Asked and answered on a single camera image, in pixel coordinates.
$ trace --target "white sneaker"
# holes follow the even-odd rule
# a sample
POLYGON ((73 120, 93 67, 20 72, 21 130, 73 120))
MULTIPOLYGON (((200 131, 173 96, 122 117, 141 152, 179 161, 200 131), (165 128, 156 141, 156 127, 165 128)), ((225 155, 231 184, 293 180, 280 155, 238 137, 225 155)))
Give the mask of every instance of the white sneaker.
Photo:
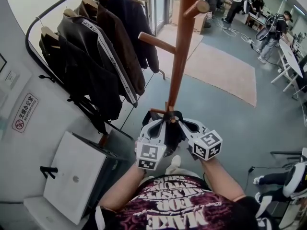
POLYGON ((260 196, 261 196, 261 193, 260 192, 257 192, 256 195, 255 195, 255 199, 256 201, 260 204, 260 196))
POLYGON ((259 176, 259 177, 256 177, 255 179, 254 179, 254 185, 259 185, 259 180, 261 179, 261 178, 263 178, 264 177, 264 175, 261 175, 261 176, 259 176))
POLYGON ((258 60, 260 60, 262 64, 267 63, 267 61, 264 58, 262 58, 261 56, 258 56, 258 60))
POLYGON ((179 168, 181 165, 181 157, 179 155, 174 156, 171 164, 179 168))

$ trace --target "coat rack pole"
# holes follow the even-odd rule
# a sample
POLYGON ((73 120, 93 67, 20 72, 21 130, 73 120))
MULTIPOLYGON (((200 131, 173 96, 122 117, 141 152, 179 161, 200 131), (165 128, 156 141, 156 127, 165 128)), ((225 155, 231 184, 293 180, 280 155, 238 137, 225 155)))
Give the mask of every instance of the coat rack pole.
POLYGON ((194 18, 189 18, 189 16, 183 16, 183 14, 190 7, 195 5, 196 1, 197 0, 180 0, 176 52, 174 56, 172 80, 166 107, 167 111, 170 110, 170 106, 173 108, 176 103, 195 23, 194 18))

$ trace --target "hook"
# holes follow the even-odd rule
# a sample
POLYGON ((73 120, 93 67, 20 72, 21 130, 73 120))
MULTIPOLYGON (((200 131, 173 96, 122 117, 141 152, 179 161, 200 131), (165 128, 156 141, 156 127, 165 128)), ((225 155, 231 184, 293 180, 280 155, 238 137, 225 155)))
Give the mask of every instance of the hook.
POLYGON ((65 0, 65 7, 66 7, 66 9, 67 9, 67 1, 65 0))
POLYGON ((42 21, 40 20, 40 18, 37 16, 37 18, 39 19, 39 22, 42 24, 42 27, 44 26, 42 21))

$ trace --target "carpet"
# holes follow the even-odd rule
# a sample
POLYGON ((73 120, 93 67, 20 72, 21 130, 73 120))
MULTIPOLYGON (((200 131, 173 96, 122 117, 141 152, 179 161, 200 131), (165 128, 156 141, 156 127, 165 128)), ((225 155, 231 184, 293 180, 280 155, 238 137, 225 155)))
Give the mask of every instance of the carpet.
POLYGON ((256 107, 255 69, 224 51, 199 43, 188 58, 184 73, 256 107))
MULTIPOLYGON (((171 24, 163 26, 157 37, 164 42, 175 46, 177 37, 177 26, 171 24)), ((195 50, 197 45, 201 42, 202 38, 202 35, 193 32, 188 58, 195 50)), ((158 47, 156 47, 156 49, 158 51, 160 69, 164 71, 166 77, 170 79, 172 77, 174 55, 158 47)))

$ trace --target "white desk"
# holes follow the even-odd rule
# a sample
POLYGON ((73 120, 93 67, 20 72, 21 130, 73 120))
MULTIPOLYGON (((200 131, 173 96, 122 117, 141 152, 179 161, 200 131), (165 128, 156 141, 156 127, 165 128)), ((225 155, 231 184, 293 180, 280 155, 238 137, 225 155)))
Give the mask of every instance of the white desk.
POLYGON ((283 90, 283 92, 285 92, 295 82, 296 78, 298 76, 303 77, 303 74, 301 69, 299 68, 296 58, 294 57, 294 54, 289 45, 282 39, 279 40, 279 44, 281 51, 278 51, 278 53, 280 56, 280 61, 283 64, 284 71, 281 74, 279 74, 275 79, 273 79, 271 83, 275 83, 279 78, 285 76, 290 81, 290 83, 283 90), (297 73, 297 75, 294 78, 291 78, 289 76, 288 70, 290 68, 292 68, 297 73))

